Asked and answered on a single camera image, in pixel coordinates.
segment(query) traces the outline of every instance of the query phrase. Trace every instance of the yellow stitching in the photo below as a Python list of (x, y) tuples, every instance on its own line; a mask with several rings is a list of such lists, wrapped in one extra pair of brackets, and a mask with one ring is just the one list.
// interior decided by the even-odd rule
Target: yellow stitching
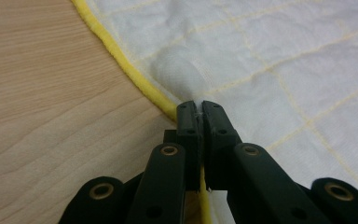
[(309, 0), (297, 0), (297, 1), (293, 1), (293, 2), (288, 2), (288, 3), (285, 3), (285, 4), (282, 4), (282, 5), (279, 5), (279, 6), (276, 6), (276, 7), (268, 7), (264, 10), (261, 10), (261, 11), (257, 11), (257, 12), (252, 12), (252, 13), (249, 13), (249, 14), (244, 14), (244, 15), (240, 15), (240, 16), (236, 16), (236, 17), (232, 17), (232, 19), (234, 21), (237, 21), (237, 20), (242, 20), (242, 19), (245, 19), (245, 18), (249, 18), (249, 17), (253, 17), (253, 16), (263, 16), (263, 15), (267, 15), (269, 14), (270, 12), (274, 12), (274, 11), (279, 11), (281, 9), (284, 9), (286, 7), (290, 7), (291, 5), (296, 5), (296, 4), (299, 4), (299, 3), (302, 3), (302, 2), (307, 2)]
[(338, 161), (345, 171), (358, 183), (358, 175), (342, 160), (341, 156), (328, 144), (324, 137), (316, 130), (313, 125), (308, 125), (310, 130), (319, 138), (328, 152)]
[(346, 34), (349, 31), (348, 26), (344, 23), (343, 20), (335, 20), (335, 24), (343, 34)]
[[(230, 17), (230, 21), (234, 24), (235, 28), (240, 31), (243, 35), (243, 40), (244, 43), (246, 45), (246, 47), (248, 48), (248, 50), (251, 51), (251, 53), (253, 54), (253, 57), (257, 58), (258, 61), (260, 61), (262, 64), (264, 64), (266, 66), (266, 69), (268, 68), (267, 63), (253, 50), (251, 50), (249, 43), (247, 42), (247, 38), (245, 35), (245, 32), (239, 28), (238, 24), (233, 21), (231, 19), (231, 15), (229, 14), (229, 12), (227, 12), (223, 7), (222, 9), (228, 14), (228, 16)], [(272, 68), (270, 68), (268, 70), (273, 76), (275, 76), (278, 79), (279, 85), (280, 87), (283, 89), (284, 93), (286, 94), (290, 104), (292, 105), (292, 108), (297, 112), (297, 114), (305, 121), (305, 125), (306, 127), (308, 127), (322, 142), (322, 145), (324, 145), (324, 147), (327, 149), (327, 151), (338, 161), (338, 163), (345, 169), (345, 171), (355, 180), (358, 182), (358, 175), (341, 159), (341, 157), (339, 156), (339, 154), (327, 143), (327, 141), (324, 139), (324, 137), (316, 130), (316, 128), (311, 125), (308, 121), (309, 119), (307, 118), (307, 116), (305, 115), (304, 111), (298, 106), (298, 104), (296, 103), (296, 100), (294, 99), (293, 94), (288, 90), (286, 84), (283, 82), (281, 76), (273, 71)]]
[[(343, 98), (342, 100), (337, 101), (335, 104), (330, 106), (328, 109), (326, 109), (325, 111), (323, 111), (323, 112), (319, 113), (318, 115), (316, 115), (313, 119), (308, 119), (306, 123), (312, 124), (313, 122), (316, 122), (318, 119), (321, 119), (322, 117), (327, 116), (329, 113), (331, 113), (334, 110), (336, 110), (339, 106), (347, 103), (349, 100), (353, 99), (356, 96), (358, 96), (358, 90), (354, 91), (353, 93), (351, 93), (347, 97)], [(284, 142), (286, 142), (290, 138), (292, 138), (292, 137), (296, 136), (297, 134), (299, 134), (306, 127), (307, 127), (306, 124), (302, 125), (301, 127), (297, 128), (293, 132), (287, 134), (285, 137), (279, 139), (278, 141), (276, 141), (276, 142), (272, 143), (271, 145), (269, 145), (268, 147), (266, 147), (266, 150), (271, 151), (275, 147), (280, 146), (281, 144), (283, 144)]]
[[(90, 0), (89, 1), (89, 4), (92, 5), (92, 7), (94, 8), (94, 10), (97, 12), (98, 15), (102, 16), (103, 13), (101, 12), (101, 10), (97, 7), (97, 5), (95, 4), (95, 0)], [(110, 24), (110, 22), (108, 23), (109, 24), (109, 28), (111, 29), (111, 31), (113, 32), (112, 34), (110, 34), (112, 37), (115, 36), (117, 38), (117, 42), (121, 42), (122, 43), (122, 40), (120, 38), (120, 35), (118, 35), (118, 32), (116, 32), (116, 29), (114, 29), (113, 25)], [(124, 48), (124, 46), (120, 46), (121, 49), (124, 49), (124, 51), (126, 51), (127, 53), (127, 57), (130, 57), (130, 58), (133, 58), (132, 55), (130, 54), (130, 52)]]
[[(237, 21), (237, 20), (241, 20), (241, 19), (244, 19), (244, 18), (248, 18), (248, 17), (252, 17), (252, 16), (262, 16), (262, 15), (266, 15), (268, 13), (271, 13), (271, 12), (274, 12), (274, 11), (279, 11), (281, 9), (284, 9), (285, 7), (290, 7), (290, 6), (294, 6), (295, 4), (298, 4), (298, 3), (301, 3), (301, 2), (306, 2), (308, 0), (303, 0), (303, 1), (294, 1), (293, 4), (283, 4), (281, 6), (277, 6), (277, 7), (271, 7), (271, 8), (267, 8), (265, 10), (261, 10), (261, 11), (258, 11), (258, 12), (253, 12), (253, 13), (250, 13), (250, 14), (243, 14), (243, 15), (240, 15), (240, 16), (237, 16), (235, 18), (233, 18), (234, 21)], [(146, 59), (149, 59), (157, 54), (159, 54), (160, 52), (162, 52), (163, 50), (179, 43), (180, 41), (182, 40), (185, 40), (189, 35), (193, 34), (193, 33), (201, 33), (201, 32), (204, 32), (204, 31), (207, 31), (211, 28), (214, 28), (216, 26), (220, 26), (220, 25), (223, 25), (223, 24), (227, 24), (228, 22), (230, 21), (230, 19), (228, 20), (221, 20), (221, 21), (215, 21), (215, 22), (212, 22), (212, 23), (209, 23), (209, 24), (206, 24), (206, 25), (203, 25), (201, 27), (195, 27), (195, 28), (192, 28), (190, 30), (188, 30), (186, 33), (184, 33), (182, 36), (179, 36), (177, 37), (176, 39), (174, 39), (171, 43), (169, 43), (168, 45), (165, 45), (163, 47), (161, 47), (160, 49), (156, 50), (155, 52), (153, 53), (150, 53), (149, 55), (146, 55), (144, 56), (143, 58), (139, 59), (139, 60), (136, 60), (134, 62), (134, 64), (137, 64), (141, 61), (144, 61)]]
[(298, 58), (300, 58), (300, 57), (303, 57), (303, 56), (306, 56), (306, 55), (309, 55), (309, 54), (318, 52), (318, 51), (320, 51), (320, 50), (322, 50), (322, 49), (325, 49), (325, 48), (327, 48), (327, 47), (330, 47), (330, 46), (339, 44), (339, 43), (341, 43), (341, 42), (343, 42), (343, 41), (345, 41), (345, 40), (349, 40), (349, 39), (351, 39), (351, 38), (353, 38), (353, 37), (355, 37), (355, 36), (357, 36), (357, 35), (358, 35), (358, 31), (357, 31), (357, 32), (354, 32), (354, 33), (352, 33), (352, 34), (349, 34), (349, 35), (345, 35), (345, 36), (341, 37), (340, 39), (337, 39), (337, 40), (335, 40), (335, 41), (332, 41), (332, 42), (330, 42), (330, 43), (328, 43), (328, 44), (321, 45), (321, 46), (319, 46), (319, 47), (317, 47), (317, 48), (315, 48), (315, 49), (311, 49), (311, 50), (308, 50), (308, 51), (305, 51), (305, 52), (301, 52), (301, 53), (299, 53), (299, 54), (297, 54), (297, 55), (295, 55), (295, 56), (293, 56), (293, 57), (286, 58), (286, 59), (283, 59), (283, 60), (281, 60), (281, 61), (278, 61), (278, 62), (276, 62), (276, 63), (270, 65), (269, 67), (264, 67), (263, 69), (260, 69), (260, 70), (258, 70), (258, 71), (256, 71), (256, 72), (252, 73), (252, 74), (251, 74), (250, 76), (248, 76), (248, 77), (240, 78), (240, 79), (237, 79), (237, 80), (235, 80), (235, 81), (232, 81), (232, 82), (230, 82), (230, 83), (228, 83), (228, 84), (225, 84), (225, 85), (223, 85), (223, 86), (221, 86), (221, 87), (218, 87), (218, 88), (216, 88), (216, 89), (214, 89), (214, 90), (200, 93), (200, 94), (197, 95), (197, 97), (201, 97), (202, 95), (209, 95), (209, 94), (215, 93), (215, 92), (217, 92), (217, 91), (223, 91), (223, 90), (226, 90), (226, 89), (228, 89), (228, 88), (237, 86), (237, 85), (239, 85), (239, 84), (246, 83), (246, 82), (248, 82), (248, 81), (251, 81), (251, 80), (252, 80), (254, 77), (256, 77), (257, 75), (263, 74), (263, 73), (265, 73), (265, 72), (272, 71), (272, 69), (273, 69), (274, 67), (276, 67), (276, 66), (279, 66), (279, 65), (281, 65), (281, 64), (283, 64), (283, 63), (289, 63), (289, 62), (291, 62), (291, 61), (293, 61), (293, 60), (295, 60), (295, 59), (298, 59)]
[(152, 5), (154, 3), (157, 3), (157, 2), (160, 2), (161, 0), (150, 0), (150, 1), (144, 1), (142, 3), (139, 3), (139, 4), (135, 4), (133, 6), (130, 6), (130, 7), (123, 7), (121, 9), (118, 9), (116, 11), (112, 11), (112, 12), (109, 12), (108, 14), (103, 14), (104, 17), (109, 17), (109, 16), (113, 16), (113, 15), (117, 15), (118, 13), (122, 13), (122, 12), (125, 12), (125, 11), (133, 11), (135, 9), (139, 9), (140, 7), (146, 7), (146, 6), (149, 6), (149, 5)]
[(128, 60), (122, 49), (118, 46), (112, 34), (108, 33), (105, 27), (98, 21), (86, 0), (73, 0), (80, 16), (91, 29), (105, 44), (108, 51), (116, 58), (118, 64), (125, 71), (132, 82), (147, 96), (154, 104), (161, 108), (171, 119), (176, 117), (175, 104), (157, 89), (150, 80), (147, 80)]

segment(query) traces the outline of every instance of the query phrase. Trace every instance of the quilted fabric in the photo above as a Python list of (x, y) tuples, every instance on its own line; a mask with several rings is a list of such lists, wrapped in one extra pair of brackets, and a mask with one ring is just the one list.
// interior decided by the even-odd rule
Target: quilted fabric
[[(169, 116), (222, 105), (298, 183), (358, 188), (358, 1), (86, 0), (80, 14)], [(232, 223), (225, 192), (214, 223)]]

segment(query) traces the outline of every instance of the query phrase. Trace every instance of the screw hole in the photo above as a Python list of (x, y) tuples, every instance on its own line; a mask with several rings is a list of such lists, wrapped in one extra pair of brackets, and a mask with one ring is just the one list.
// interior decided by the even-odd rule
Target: screw hole
[(219, 132), (219, 133), (221, 133), (221, 134), (226, 134), (226, 133), (227, 133), (227, 131), (226, 131), (226, 130), (224, 130), (224, 129), (219, 130), (218, 132)]
[(109, 183), (98, 184), (89, 191), (89, 196), (94, 200), (101, 200), (113, 193), (114, 187)]
[(166, 156), (173, 156), (178, 152), (178, 149), (177, 147), (163, 147), (160, 152)]
[(162, 215), (162, 208), (160, 206), (151, 206), (147, 208), (146, 215), (148, 218), (158, 218)]
[(324, 186), (324, 189), (329, 193), (331, 196), (341, 200), (341, 201), (352, 201), (353, 200), (353, 194), (351, 194), (350, 191), (347, 189), (341, 187), (338, 184), (335, 183), (327, 183)]
[(301, 219), (301, 220), (307, 219), (307, 213), (301, 208), (297, 208), (297, 207), (292, 208), (290, 213), (292, 214), (292, 216), (294, 216), (298, 219)]
[(246, 146), (246, 147), (243, 147), (242, 149), (245, 150), (245, 152), (251, 156), (256, 156), (256, 155), (260, 154), (260, 151), (255, 147)]

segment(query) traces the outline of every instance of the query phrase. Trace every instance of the wood grain surface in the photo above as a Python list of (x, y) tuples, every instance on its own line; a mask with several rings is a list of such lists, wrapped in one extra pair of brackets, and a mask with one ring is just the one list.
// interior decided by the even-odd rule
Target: wood grain surface
[(57, 223), (90, 179), (142, 172), (174, 127), (70, 1), (0, 0), (0, 223)]

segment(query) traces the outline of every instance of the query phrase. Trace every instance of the quilt stitching line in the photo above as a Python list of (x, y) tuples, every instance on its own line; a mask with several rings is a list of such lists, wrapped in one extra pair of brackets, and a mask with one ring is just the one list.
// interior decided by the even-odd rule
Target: quilt stitching line
[[(351, 94), (349, 94), (347, 97), (335, 102), (333, 105), (331, 105), (329, 108), (327, 108), (325, 111), (320, 112), (318, 115), (316, 115), (315, 117), (308, 119), (307, 123), (313, 123), (316, 122), (318, 119), (321, 119), (327, 115), (329, 115), (331, 112), (333, 112), (334, 110), (336, 110), (337, 108), (339, 108), (340, 106), (346, 104), (348, 101), (350, 101), (351, 99), (355, 98), (358, 96), (358, 90), (352, 92)], [(292, 137), (296, 136), (297, 134), (299, 134), (300, 132), (302, 132), (304, 129), (306, 128), (306, 124), (301, 125), (299, 128), (297, 128), (296, 130), (294, 130), (293, 132), (287, 134), (286, 136), (284, 136), (283, 138), (275, 141), (274, 143), (272, 143), (271, 145), (269, 145), (268, 147), (266, 147), (266, 150), (271, 151), (274, 148), (280, 146), (281, 144), (285, 143), (286, 141), (288, 141), (289, 139), (291, 139)]]
[(274, 64), (272, 64), (272, 65), (266, 66), (266, 67), (264, 67), (263, 69), (260, 69), (260, 70), (258, 70), (258, 71), (256, 71), (256, 72), (252, 73), (252, 74), (249, 75), (248, 77), (240, 78), (240, 79), (237, 79), (237, 80), (235, 80), (235, 81), (229, 82), (229, 83), (227, 83), (227, 84), (225, 84), (225, 85), (222, 85), (222, 86), (220, 86), (220, 87), (217, 87), (217, 88), (215, 88), (215, 89), (213, 89), (213, 90), (211, 90), (211, 91), (206, 91), (206, 92), (200, 93), (200, 94), (197, 95), (197, 97), (201, 97), (202, 95), (210, 95), (210, 94), (213, 94), (213, 93), (215, 93), (215, 92), (223, 91), (223, 90), (226, 90), (226, 89), (235, 87), (235, 86), (237, 86), (237, 85), (246, 83), (246, 82), (248, 82), (248, 81), (251, 81), (251, 80), (252, 80), (253, 78), (255, 78), (256, 76), (261, 75), (261, 74), (263, 74), (263, 73), (266, 73), (266, 72), (272, 70), (274, 67), (277, 67), (277, 66), (279, 66), (279, 65), (282, 65), (282, 64), (284, 64), (284, 63), (290, 63), (291, 61), (293, 61), (293, 60), (295, 60), (295, 59), (299, 59), (299, 58), (301, 58), (301, 57), (304, 57), (304, 56), (307, 56), (307, 55), (311, 55), (311, 54), (313, 54), (313, 53), (317, 53), (317, 52), (319, 52), (319, 51), (321, 51), (321, 50), (323, 50), (323, 49), (325, 49), (325, 48), (328, 48), (328, 47), (330, 47), (330, 46), (334, 46), (334, 45), (339, 44), (339, 43), (341, 43), (341, 42), (350, 40), (350, 39), (352, 39), (352, 38), (354, 38), (354, 37), (356, 37), (356, 36), (358, 36), (358, 31), (355, 31), (355, 32), (353, 32), (353, 33), (351, 33), (351, 34), (348, 34), (348, 35), (344, 35), (343, 37), (341, 37), (341, 38), (339, 38), (339, 39), (337, 39), (337, 40), (334, 40), (334, 41), (332, 41), (332, 42), (330, 42), (330, 43), (321, 45), (321, 46), (319, 46), (319, 47), (317, 47), (317, 48), (310, 49), (310, 50), (308, 50), (308, 51), (303, 51), (303, 52), (301, 52), (301, 53), (299, 53), (299, 54), (297, 54), (297, 55), (295, 55), (295, 56), (293, 56), (293, 57), (289, 57), (289, 58), (280, 60), (280, 61), (278, 61), (278, 62), (276, 62), (276, 63), (274, 63)]
[[(97, 12), (97, 14), (94, 14), (95, 17), (99, 17), (102, 19), (101, 23), (103, 23), (103, 25), (106, 25), (106, 22), (103, 22), (103, 13), (101, 12), (101, 10), (97, 7), (97, 5), (95, 4), (95, 0), (89, 0), (90, 4), (92, 5), (92, 8)], [(117, 42), (119, 43), (124, 43), (121, 40), (120, 35), (118, 34), (118, 32), (116, 32), (116, 29), (114, 29), (113, 25), (111, 23), (107, 24), (108, 27), (110, 28), (110, 30), (113, 32), (113, 34), (111, 34), (112, 36), (114, 36), (117, 39)], [(127, 48), (125, 48), (125, 46), (120, 46), (122, 49), (124, 49), (123, 51), (126, 52), (126, 56), (128, 58), (134, 58), (131, 54), (131, 52), (129, 50), (127, 50)]]
[(109, 17), (109, 16), (113, 16), (113, 15), (117, 15), (119, 13), (123, 13), (123, 12), (128, 12), (128, 11), (133, 11), (133, 10), (136, 10), (136, 9), (140, 9), (142, 7), (147, 7), (147, 6), (150, 6), (152, 4), (155, 4), (155, 3), (158, 3), (158, 2), (161, 2), (162, 0), (149, 0), (149, 1), (144, 1), (144, 2), (141, 2), (141, 3), (138, 3), (138, 4), (134, 4), (132, 6), (129, 6), (129, 7), (123, 7), (123, 8), (120, 8), (118, 10), (115, 10), (115, 11), (111, 11), (107, 14), (102, 14), (104, 17)]
[[(229, 18), (231, 19), (232, 16), (231, 14), (223, 7), (221, 6), (221, 8), (224, 10), (224, 12), (226, 14), (228, 14)], [(253, 54), (253, 57), (255, 57), (258, 61), (260, 61), (262, 64), (264, 64), (266, 66), (266, 68), (268, 67), (268, 64), (266, 63), (266, 61), (261, 58), (253, 49), (251, 49), (247, 38), (246, 38), (246, 33), (240, 29), (239, 25), (233, 21), (230, 20), (231, 23), (233, 23), (233, 25), (235, 26), (237, 31), (240, 31), (243, 35), (243, 40), (244, 40), (244, 44), (246, 46), (246, 48), (248, 50), (250, 50)], [(322, 134), (320, 132), (318, 132), (318, 130), (316, 129), (316, 127), (314, 127), (314, 125), (310, 124), (307, 122), (308, 118), (305, 115), (304, 111), (301, 109), (301, 107), (296, 103), (296, 100), (293, 97), (293, 94), (289, 91), (287, 85), (284, 83), (284, 81), (282, 80), (282, 77), (273, 70), (273, 68), (270, 68), (268, 70), (268, 72), (270, 72), (275, 78), (278, 79), (279, 85), (282, 88), (282, 90), (284, 91), (284, 93), (286, 94), (287, 99), (289, 100), (292, 108), (297, 112), (297, 114), (303, 119), (303, 121), (305, 122), (306, 127), (308, 127), (313, 134), (315, 134), (319, 140), (321, 141), (322, 145), (324, 145), (324, 147), (327, 149), (327, 151), (336, 159), (336, 161), (338, 161), (338, 163), (344, 168), (344, 170), (356, 181), (358, 182), (358, 175), (351, 169), (350, 166), (348, 166), (344, 160), (341, 158), (341, 156), (330, 146), (330, 144), (326, 141), (326, 139), (322, 136)]]
[[(279, 5), (277, 7), (270, 7), (270, 8), (267, 8), (267, 9), (264, 9), (264, 10), (260, 10), (260, 11), (257, 11), (257, 12), (252, 12), (252, 13), (247, 13), (247, 14), (243, 14), (243, 15), (240, 15), (240, 16), (237, 16), (237, 17), (234, 17), (234, 21), (237, 21), (237, 20), (242, 20), (242, 19), (245, 19), (245, 18), (249, 18), (249, 17), (253, 17), (253, 16), (263, 16), (263, 15), (267, 15), (271, 12), (276, 12), (276, 11), (280, 11), (286, 7), (290, 7), (290, 6), (295, 6), (299, 3), (302, 3), (302, 2), (306, 2), (306, 1), (309, 1), (309, 0), (296, 0), (296, 1), (293, 1), (293, 2), (290, 2), (290, 3), (286, 3), (286, 4), (282, 4), (282, 5)], [(161, 53), (163, 50), (165, 49), (168, 49), (169, 47), (171, 46), (174, 46), (176, 44), (178, 44), (179, 42), (187, 39), (190, 35), (194, 34), (194, 33), (202, 33), (202, 32), (205, 32), (209, 29), (212, 29), (214, 27), (217, 27), (217, 26), (220, 26), (220, 25), (224, 25), (224, 24), (228, 24), (230, 21), (230, 19), (228, 20), (221, 20), (221, 21), (214, 21), (214, 22), (211, 22), (209, 24), (206, 24), (206, 25), (202, 25), (200, 27), (195, 27), (195, 28), (192, 28), (190, 30), (188, 30), (186, 33), (184, 33), (183, 35), (175, 38), (172, 42), (170, 42), (168, 45), (165, 45), (165, 46), (162, 46), (161, 48), (157, 49), (155, 52), (153, 53), (150, 53), (146, 56), (144, 56), (143, 58), (141, 59), (138, 59), (134, 62), (134, 64), (137, 64), (137, 63), (140, 63), (141, 61), (145, 61), (149, 58), (152, 58), (154, 57), (155, 55)]]

